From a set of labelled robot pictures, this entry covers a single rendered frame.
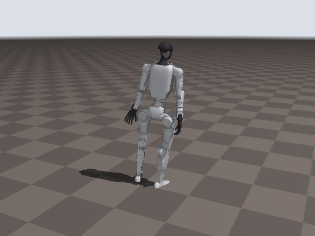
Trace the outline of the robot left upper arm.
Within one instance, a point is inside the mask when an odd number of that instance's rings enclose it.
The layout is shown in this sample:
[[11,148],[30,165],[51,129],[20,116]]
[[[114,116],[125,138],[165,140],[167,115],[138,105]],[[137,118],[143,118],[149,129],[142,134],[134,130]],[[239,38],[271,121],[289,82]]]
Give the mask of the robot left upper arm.
[[142,67],[142,73],[140,77],[140,84],[138,90],[145,92],[147,90],[146,82],[148,80],[149,72],[150,72],[151,63],[145,64]]

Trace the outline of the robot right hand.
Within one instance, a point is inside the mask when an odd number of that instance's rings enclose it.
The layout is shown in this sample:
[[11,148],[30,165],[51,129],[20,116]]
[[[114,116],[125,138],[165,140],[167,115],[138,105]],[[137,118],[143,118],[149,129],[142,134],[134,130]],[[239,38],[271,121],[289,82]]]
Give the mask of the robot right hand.
[[180,132],[181,132],[181,128],[182,128],[182,120],[183,120],[183,118],[182,118],[182,114],[178,114],[178,118],[177,118],[177,120],[178,120],[178,125],[177,125],[177,127],[175,128],[175,130],[176,130],[176,129],[178,129],[178,130],[177,130],[177,132],[176,132],[176,133],[174,133],[174,135],[178,135],[178,134],[180,134]]

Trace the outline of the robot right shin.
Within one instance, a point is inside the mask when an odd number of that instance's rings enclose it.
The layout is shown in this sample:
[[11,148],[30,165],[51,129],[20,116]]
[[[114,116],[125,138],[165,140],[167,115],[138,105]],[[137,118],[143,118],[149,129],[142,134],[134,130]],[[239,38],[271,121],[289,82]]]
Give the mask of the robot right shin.
[[162,157],[157,158],[157,182],[163,183],[163,177],[165,170],[167,168],[169,159],[169,151],[167,149],[163,150]]

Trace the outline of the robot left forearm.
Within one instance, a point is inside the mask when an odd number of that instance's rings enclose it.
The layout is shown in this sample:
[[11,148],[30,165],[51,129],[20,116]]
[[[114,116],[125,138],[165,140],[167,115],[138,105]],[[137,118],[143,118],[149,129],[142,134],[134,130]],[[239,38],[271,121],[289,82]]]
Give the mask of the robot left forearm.
[[135,109],[135,110],[138,109],[139,105],[141,104],[141,100],[142,100],[143,95],[144,95],[144,93],[137,89],[133,109]]

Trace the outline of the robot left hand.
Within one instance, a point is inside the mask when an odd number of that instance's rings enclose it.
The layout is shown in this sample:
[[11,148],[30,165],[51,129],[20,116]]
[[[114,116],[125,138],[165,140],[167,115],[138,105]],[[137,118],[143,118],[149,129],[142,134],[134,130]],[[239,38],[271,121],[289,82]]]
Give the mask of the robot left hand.
[[[133,106],[134,106],[134,104],[133,104]],[[128,124],[130,123],[130,120],[132,119],[131,120],[131,125],[132,125],[132,121],[133,121],[134,117],[135,117],[135,122],[137,121],[136,112],[137,112],[138,109],[137,110],[133,109],[133,106],[132,106],[131,110],[128,112],[127,116],[125,117],[125,121],[126,121],[126,123],[128,122]],[[127,118],[127,120],[126,120],[126,118]],[[128,119],[129,119],[129,121],[128,121]]]

